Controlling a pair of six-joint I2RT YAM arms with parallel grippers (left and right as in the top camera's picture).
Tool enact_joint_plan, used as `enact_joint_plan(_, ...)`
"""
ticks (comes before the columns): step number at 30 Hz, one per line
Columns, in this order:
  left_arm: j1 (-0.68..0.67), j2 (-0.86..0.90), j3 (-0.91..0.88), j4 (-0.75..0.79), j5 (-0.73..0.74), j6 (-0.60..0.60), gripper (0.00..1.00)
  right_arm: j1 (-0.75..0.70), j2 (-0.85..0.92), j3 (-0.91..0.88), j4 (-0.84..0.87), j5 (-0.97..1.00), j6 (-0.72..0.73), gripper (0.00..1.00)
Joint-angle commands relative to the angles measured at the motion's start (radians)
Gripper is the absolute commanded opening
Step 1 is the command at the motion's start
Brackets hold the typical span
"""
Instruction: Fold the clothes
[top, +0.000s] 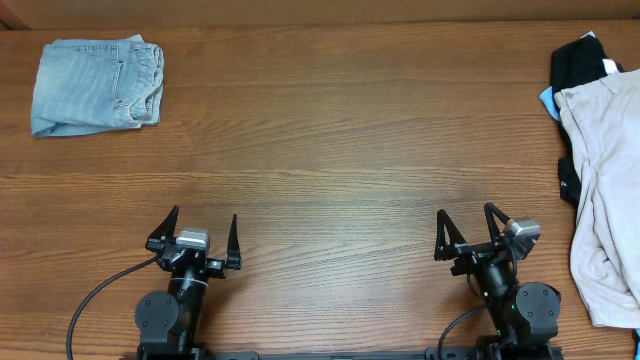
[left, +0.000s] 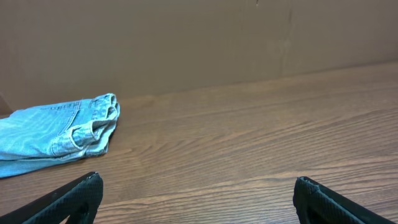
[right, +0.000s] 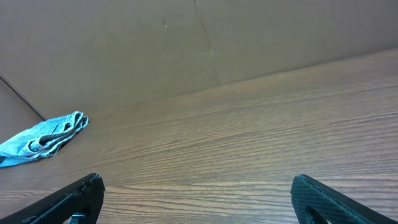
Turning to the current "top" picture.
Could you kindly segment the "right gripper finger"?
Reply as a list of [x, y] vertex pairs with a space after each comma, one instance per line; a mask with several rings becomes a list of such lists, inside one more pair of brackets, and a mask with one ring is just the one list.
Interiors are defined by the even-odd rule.
[[499, 220], [503, 225], [506, 225], [510, 221], [510, 217], [491, 202], [487, 202], [484, 205], [484, 213], [490, 239], [492, 241], [496, 241], [501, 235], [501, 230], [498, 227], [497, 220]]
[[444, 209], [437, 212], [437, 249], [453, 249], [467, 242]]

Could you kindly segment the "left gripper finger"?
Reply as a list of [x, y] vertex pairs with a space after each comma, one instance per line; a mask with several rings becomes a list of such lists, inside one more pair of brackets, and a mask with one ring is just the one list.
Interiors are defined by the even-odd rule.
[[160, 241], [174, 236], [175, 228], [179, 216], [179, 206], [174, 205], [167, 217], [149, 235], [148, 240]]
[[237, 215], [234, 214], [229, 231], [229, 237], [227, 241], [227, 259], [239, 260], [240, 259], [240, 246], [237, 233]]

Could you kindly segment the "beige khaki shorts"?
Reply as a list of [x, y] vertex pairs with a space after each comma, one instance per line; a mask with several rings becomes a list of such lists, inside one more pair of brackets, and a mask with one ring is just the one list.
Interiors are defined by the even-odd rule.
[[596, 327], [639, 326], [639, 73], [555, 95], [581, 191], [570, 271]]

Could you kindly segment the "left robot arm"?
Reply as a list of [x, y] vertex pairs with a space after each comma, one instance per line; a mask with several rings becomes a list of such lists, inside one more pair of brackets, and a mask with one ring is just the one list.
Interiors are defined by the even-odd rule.
[[178, 216], [179, 207], [174, 206], [145, 244], [170, 279], [165, 291], [145, 295], [136, 307], [138, 359], [212, 359], [208, 346], [196, 340], [208, 282], [242, 267], [236, 217], [231, 221], [226, 257], [214, 259], [209, 256], [209, 233], [196, 228], [177, 231]]

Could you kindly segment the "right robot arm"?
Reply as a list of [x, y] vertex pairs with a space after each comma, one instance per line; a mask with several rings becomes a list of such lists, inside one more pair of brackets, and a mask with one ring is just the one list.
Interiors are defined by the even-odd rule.
[[[464, 276], [472, 294], [482, 301], [460, 315], [442, 332], [427, 359], [561, 359], [563, 352], [551, 339], [558, 335], [561, 294], [541, 282], [520, 283], [518, 264], [525, 260], [541, 235], [530, 217], [513, 218], [493, 203], [484, 205], [489, 240], [470, 244], [448, 213], [437, 212], [436, 261], [453, 262], [453, 276]], [[473, 346], [447, 347], [449, 333], [463, 321], [486, 311], [493, 335], [479, 337]]]

